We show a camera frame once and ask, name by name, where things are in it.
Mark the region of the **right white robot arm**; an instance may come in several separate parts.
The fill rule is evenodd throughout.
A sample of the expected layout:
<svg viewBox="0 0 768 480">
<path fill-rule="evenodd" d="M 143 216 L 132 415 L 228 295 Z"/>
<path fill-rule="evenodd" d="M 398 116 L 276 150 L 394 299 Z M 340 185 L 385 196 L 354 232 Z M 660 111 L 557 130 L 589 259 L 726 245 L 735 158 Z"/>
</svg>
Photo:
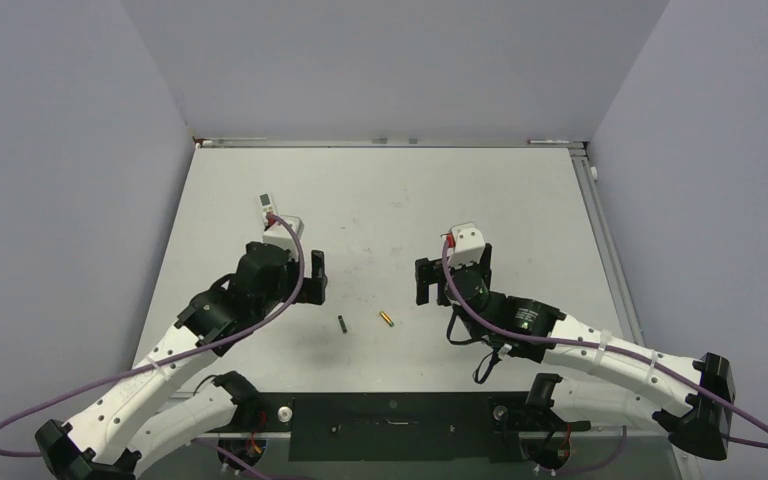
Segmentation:
<svg viewBox="0 0 768 480">
<path fill-rule="evenodd" d="M 600 419 L 665 432 L 680 450 L 723 461 L 730 437 L 735 388 L 727 358 L 709 352 L 699 358 L 662 353 L 598 330 L 558 307 L 491 290 L 492 247 L 448 238 L 440 259 L 414 264 L 416 303 L 430 301 L 461 321 L 465 344 L 490 349 L 490 368 L 503 358 L 563 367 L 595 378 L 593 384 L 557 379 L 527 397 L 525 414 L 549 428 L 565 413 L 581 421 Z M 565 387 L 561 397 L 555 391 Z"/>
</svg>

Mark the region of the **black AAA battery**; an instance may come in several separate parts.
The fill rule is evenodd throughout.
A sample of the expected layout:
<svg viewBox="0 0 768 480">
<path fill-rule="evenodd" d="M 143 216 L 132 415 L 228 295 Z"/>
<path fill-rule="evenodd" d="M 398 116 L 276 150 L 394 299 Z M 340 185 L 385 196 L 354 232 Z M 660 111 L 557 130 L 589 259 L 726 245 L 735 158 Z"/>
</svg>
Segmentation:
<svg viewBox="0 0 768 480">
<path fill-rule="evenodd" d="M 342 333 L 343 334 L 348 334 L 348 328 L 347 328 L 347 325 L 345 323 L 345 320 L 344 320 L 343 316 L 342 315 L 338 315 L 337 319 L 338 319 L 338 323 L 340 325 Z"/>
</svg>

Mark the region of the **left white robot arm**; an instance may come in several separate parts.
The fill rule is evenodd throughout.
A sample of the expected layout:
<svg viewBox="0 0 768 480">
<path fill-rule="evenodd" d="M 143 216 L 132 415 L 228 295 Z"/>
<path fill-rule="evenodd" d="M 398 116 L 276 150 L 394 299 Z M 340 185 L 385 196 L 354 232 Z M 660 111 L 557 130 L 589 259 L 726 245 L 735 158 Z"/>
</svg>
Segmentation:
<svg viewBox="0 0 768 480">
<path fill-rule="evenodd" d="M 34 438 L 57 479 L 135 479 L 184 443 L 215 429 L 244 430 L 268 416 L 260 392 L 236 371 L 210 380 L 191 398 L 164 403 L 224 356 L 236 336 L 250 336 L 268 314 L 294 303 L 325 301 L 325 255 L 313 250 L 311 275 L 276 245 L 247 244 L 234 272 L 194 296 L 136 375 L 117 381 L 66 421 L 49 420 Z"/>
</svg>

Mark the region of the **gold AAA battery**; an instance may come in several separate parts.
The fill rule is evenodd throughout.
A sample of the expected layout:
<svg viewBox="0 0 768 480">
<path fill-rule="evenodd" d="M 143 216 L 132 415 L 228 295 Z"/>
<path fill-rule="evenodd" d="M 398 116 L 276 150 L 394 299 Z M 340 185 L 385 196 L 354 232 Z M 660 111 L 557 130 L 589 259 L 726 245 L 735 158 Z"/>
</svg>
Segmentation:
<svg viewBox="0 0 768 480">
<path fill-rule="evenodd" d="M 382 320 L 391 328 L 395 326 L 395 322 L 392 320 L 392 318 L 384 311 L 379 312 L 379 316 L 382 318 Z"/>
</svg>

